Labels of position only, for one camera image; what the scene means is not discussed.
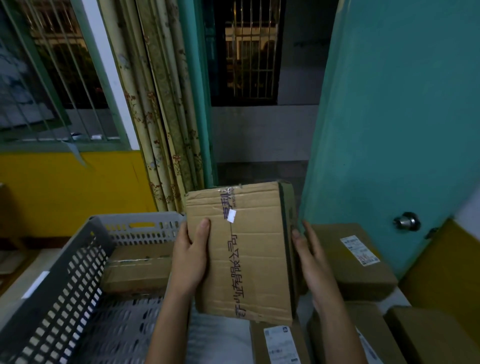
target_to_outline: door knob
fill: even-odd
[[[421,226],[419,217],[413,212],[404,212],[402,216],[393,219],[393,224],[399,230],[409,231],[418,231]]]

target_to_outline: gray plastic crate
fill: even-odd
[[[100,279],[117,245],[175,240],[176,212],[91,217],[0,323],[0,363],[142,363],[161,298],[118,301]]]

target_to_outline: hand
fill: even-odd
[[[300,256],[303,276],[312,292],[313,306],[320,314],[326,305],[335,305],[339,301],[343,302],[343,299],[317,234],[308,221],[302,223],[308,240],[312,243],[313,255],[308,248],[307,238],[297,229],[292,230],[292,240]]]
[[[181,298],[190,300],[205,274],[207,265],[207,241],[210,220],[200,221],[193,243],[188,237],[187,222],[181,226],[173,246],[172,276],[168,290]]]

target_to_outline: cardboard box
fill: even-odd
[[[359,224],[312,227],[345,300],[381,301],[393,292],[398,280]]]
[[[118,246],[107,261],[101,289],[125,296],[164,294],[172,252],[173,242]]]
[[[287,362],[310,364],[307,345],[298,319],[295,319],[291,326],[250,321],[250,337],[255,364]],[[284,361],[275,361],[275,358],[280,357],[287,358]]]
[[[266,182],[189,192],[188,231],[211,221],[209,262],[195,295],[201,313],[290,325],[301,275],[291,243],[293,187]]]
[[[480,349],[450,315],[416,307],[392,307],[385,315],[411,364],[480,363]]]
[[[359,332],[369,363],[407,364],[387,324],[374,303],[345,302],[348,315]],[[325,363],[320,319],[315,312],[307,325],[312,347],[320,363]]]

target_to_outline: right hand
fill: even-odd
[[[292,240],[300,256],[303,276],[312,292],[313,306],[320,314],[327,305],[336,305],[343,302],[343,299],[317,234],[308,221],[302,223],[312,244],[313,254],[308,248],[307,238],[297,229],[292,231]]]

